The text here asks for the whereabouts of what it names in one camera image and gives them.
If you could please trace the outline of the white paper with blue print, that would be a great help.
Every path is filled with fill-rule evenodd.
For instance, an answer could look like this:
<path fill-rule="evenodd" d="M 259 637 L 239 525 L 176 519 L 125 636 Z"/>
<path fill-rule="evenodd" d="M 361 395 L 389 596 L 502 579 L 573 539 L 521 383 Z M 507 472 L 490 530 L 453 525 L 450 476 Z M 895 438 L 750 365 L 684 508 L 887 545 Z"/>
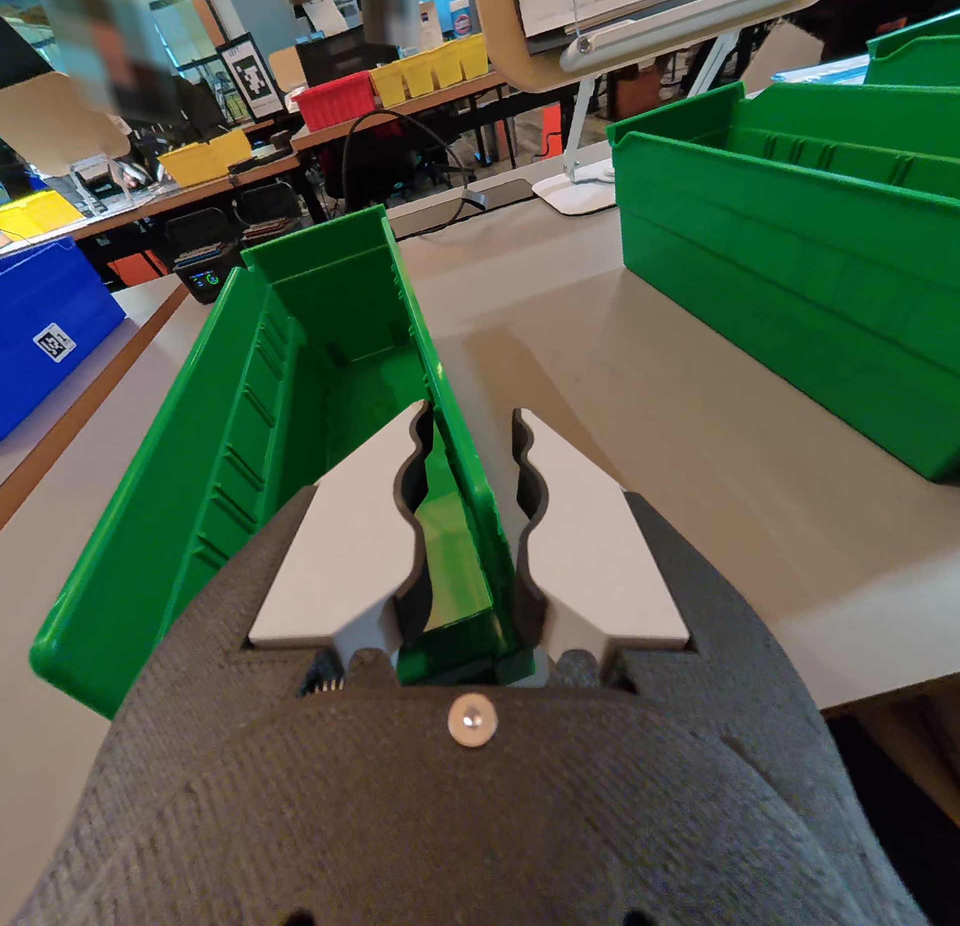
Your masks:
<path fill-rule="evenodd" d="M 823 63 L 813 67 L 779 71 L 772 75 L 772 83 L 860 85 L 870 66 L 867 53 Z"/>

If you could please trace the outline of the long wooden workbench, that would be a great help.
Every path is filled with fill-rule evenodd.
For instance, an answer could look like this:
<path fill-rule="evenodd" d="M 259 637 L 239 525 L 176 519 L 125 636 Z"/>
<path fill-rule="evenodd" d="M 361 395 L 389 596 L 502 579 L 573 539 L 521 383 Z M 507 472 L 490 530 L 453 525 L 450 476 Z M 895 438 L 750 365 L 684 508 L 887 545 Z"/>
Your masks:
<path fill-rule="evenodd" d="M 285 178 L 304 199 L 310 216 L 319 222 L 326 216 L 323 203 L 306 182 L 308 158 L 315 149 L 336 140 L 344 140 L 348 135 L 383 126 L 392 119 L 418 116 L 460 100 L 467 101 L 469 109 L 458 116 L 456 129 L 460 133 L 472 132 L 483 125 L 518 116 L 523 102 L 533 98 L 530 93 L 516 90 L 503 95 L 503 90 L 508 87 L 506 78 L 494 69 L 483 77 L 407 100 L 392 108 L 376 107 L 365 116 L 354 117 L 322 130 L 310 132 L 303 128 L 294 134 L 291 140 L 292 152 L 285 157 L 261 162 L 236 176 L 223 176 L 193 187 L 171 189 L 153 199 L 135 202 L 130 208 L 109 212 L 94 219 L 85 219 L 41 236 L 3 243 L 2 255 L 12 255 L 22 249 L 65 236 L 77 242 L 97 239 L 134 223 L 183 212 L 198 203 L 210 202 L 216 196 L 223 197 L 237 189 L 253 187 L 274 177 Z"/>

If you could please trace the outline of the green plastic storage bin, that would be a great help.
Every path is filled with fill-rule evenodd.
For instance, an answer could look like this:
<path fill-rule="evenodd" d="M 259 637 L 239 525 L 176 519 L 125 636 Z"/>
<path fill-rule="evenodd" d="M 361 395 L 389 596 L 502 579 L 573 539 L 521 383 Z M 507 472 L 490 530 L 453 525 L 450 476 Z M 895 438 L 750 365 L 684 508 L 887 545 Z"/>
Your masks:
<path fill-rule="evenodd" d="M 735 83 L 606 136 L 628 270 L 918 475 L 958 476 L 958 89 Z"/>
<path fill-rule="evenodd" d="M 434 610 L 403 684 L 514 682 L 495 494 L 383 207 L 243 252 L 30 649 L 108 719 L 201 589 L 302 487 L 403 407 L 434 406 L 426 532 Z"/>
<path fill-rule="evenodd" d="M 959 88 L 959 11 L 870 40 L 867 85 Z"/>

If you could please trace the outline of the yellow plastic bin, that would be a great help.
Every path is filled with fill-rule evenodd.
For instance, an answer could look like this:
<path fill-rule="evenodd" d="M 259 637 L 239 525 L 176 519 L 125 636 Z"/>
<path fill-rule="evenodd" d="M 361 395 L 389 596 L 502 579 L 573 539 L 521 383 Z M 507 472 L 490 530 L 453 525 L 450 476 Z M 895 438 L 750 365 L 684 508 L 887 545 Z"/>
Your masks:
<path fill-rule="evenodd" d="M 235 129 L 162 154 L 158 164 L 180 188 L 191 188 L 226 177 L 231 166 L 250 160 L 252 154 L 246 134 Z"/>
<path fill-rule="evenodd" d="M 1 207 L 1 234 L 31 239 L 81 222 L 84 216 L 58 192 L 46 189 Z"/>

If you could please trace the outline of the red plastic bin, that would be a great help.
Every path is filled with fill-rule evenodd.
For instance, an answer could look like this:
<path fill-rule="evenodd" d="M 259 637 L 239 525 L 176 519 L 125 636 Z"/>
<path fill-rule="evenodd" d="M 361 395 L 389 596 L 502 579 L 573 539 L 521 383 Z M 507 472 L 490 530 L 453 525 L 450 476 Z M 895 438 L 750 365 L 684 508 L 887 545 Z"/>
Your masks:
<path fill-rule="evenodd" d="M 376 92 L 367 70 L 307 88 L 294 98 L 294 102 L 311 133 L 377 110 Z"/>

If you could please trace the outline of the black device with green lights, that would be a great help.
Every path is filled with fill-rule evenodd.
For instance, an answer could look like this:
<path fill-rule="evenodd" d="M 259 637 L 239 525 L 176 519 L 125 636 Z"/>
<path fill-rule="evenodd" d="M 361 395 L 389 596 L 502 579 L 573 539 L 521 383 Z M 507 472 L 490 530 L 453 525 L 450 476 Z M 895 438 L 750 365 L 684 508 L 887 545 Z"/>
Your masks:
<path fill-rule="evenodd" d="M 199 303 L 215 302 L 239 256 L 229 218 L 219 208 L 205 208 L 170 219 L 164 233 L 174 255 L 173 273 Z"/>
<path fill-rule="evenodd" d="M 243 227 L 243 248 L 289 235 L 303 226 L 299 198 L 285 181 L 241 189 L 234 212 Z"/>

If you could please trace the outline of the black and white marker sign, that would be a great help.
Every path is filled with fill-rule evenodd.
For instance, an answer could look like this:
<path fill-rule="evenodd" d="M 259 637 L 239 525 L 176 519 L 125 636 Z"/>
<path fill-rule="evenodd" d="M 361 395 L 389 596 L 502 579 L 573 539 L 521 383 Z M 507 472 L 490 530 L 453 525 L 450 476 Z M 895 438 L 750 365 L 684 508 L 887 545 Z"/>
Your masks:
<path fill-rule="evenodd" d="M 255 122 L 286 113 L 283 93 L 249 32 L 218 46 L 217 56 Z"/>

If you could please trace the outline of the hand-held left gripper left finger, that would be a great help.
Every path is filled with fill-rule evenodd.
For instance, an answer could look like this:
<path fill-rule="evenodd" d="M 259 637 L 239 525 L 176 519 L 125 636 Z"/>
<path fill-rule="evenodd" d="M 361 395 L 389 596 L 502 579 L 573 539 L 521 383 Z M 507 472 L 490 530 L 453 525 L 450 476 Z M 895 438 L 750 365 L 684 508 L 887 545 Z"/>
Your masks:
<path fill-rule="evenodd" d="M 396 664 L 433 604 L 424 528 L 433 406 L 414 402 L 318 480 L 247 639 L 259 650 L 365 648 Z"/>

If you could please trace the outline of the grey desk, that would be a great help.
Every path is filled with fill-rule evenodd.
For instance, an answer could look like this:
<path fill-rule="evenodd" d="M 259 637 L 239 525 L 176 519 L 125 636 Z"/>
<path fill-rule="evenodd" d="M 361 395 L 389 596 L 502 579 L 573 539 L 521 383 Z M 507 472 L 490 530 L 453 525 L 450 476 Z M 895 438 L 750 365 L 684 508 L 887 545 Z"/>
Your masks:
<path fill-rule="evenodd" d="M 825 712 L 958 715 L 958 485 L 915 475 L 623 267 L 618 212 L 539 200 L 402 258 L 514 545 L 531 408 L 739 590 Z M 107 721 L 32 673 L 42 621 L 210 308 L 192 298 L 2 526 L 2 923 L 75 810 Z"/>
<path fill-rule="evenodd" d="M 1 525 L 6 526 L 150 343 L 187 299 L 172 275 L 115 294 L 118 326 L 1 443 Z"/>

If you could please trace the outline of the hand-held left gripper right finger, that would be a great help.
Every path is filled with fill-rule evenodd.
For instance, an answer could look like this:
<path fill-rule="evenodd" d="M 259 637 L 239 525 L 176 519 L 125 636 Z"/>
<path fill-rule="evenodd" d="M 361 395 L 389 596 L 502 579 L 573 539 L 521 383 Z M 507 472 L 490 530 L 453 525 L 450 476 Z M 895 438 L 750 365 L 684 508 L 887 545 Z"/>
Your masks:
<path fill-rule="evenodd" d="M 601 670 L 623 650 L 685 650 L 690 630 L 623 487 L 527 408 L 512 412 L 511 452 L 526 517 L 512 593 L 518 640 L 555 663 L 582 651 Z"/>

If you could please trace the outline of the black hanging panel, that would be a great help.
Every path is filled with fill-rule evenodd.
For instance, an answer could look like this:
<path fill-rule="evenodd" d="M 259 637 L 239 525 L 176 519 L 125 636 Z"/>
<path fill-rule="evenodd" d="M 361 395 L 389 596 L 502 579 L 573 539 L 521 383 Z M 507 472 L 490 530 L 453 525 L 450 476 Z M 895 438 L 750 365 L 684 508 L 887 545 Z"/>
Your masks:
<path fill-rule="evenodd" d="M 0 20 L 0 88 L 29 82 L 54 69 L 4 18 Z"/>

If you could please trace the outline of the blue plastic bin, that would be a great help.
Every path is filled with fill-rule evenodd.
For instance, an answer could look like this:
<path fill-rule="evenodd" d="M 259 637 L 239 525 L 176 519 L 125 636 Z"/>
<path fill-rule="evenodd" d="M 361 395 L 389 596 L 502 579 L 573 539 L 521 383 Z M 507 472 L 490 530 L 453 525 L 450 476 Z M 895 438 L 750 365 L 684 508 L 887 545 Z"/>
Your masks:
<path fill-rule="evenodd" d="M 126 320 L 70 238 L 1 260 L 1 437 Z"/>

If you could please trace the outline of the instruction sheet on stand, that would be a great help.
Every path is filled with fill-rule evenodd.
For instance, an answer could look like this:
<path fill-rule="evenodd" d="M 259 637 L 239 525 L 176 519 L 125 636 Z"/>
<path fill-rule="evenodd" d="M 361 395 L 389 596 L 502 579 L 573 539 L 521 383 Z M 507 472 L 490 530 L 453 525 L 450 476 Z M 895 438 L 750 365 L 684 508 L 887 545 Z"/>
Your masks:
<path fill-rule="evenodd" d="M 578 151 L 594 86 L 602 75 L 644 65 L 714 37 L 706 69 L 718 70 L 751 25 L 818 0 L 668 0 L 526 38 L 517 0 L 476 0 L 489 59 L 521 92 L 578 88 L 561 173 L 534 183 L 535 197 L 565 216 L 604 212 L 616 205 L 611 158 L 579 164 Z"/>

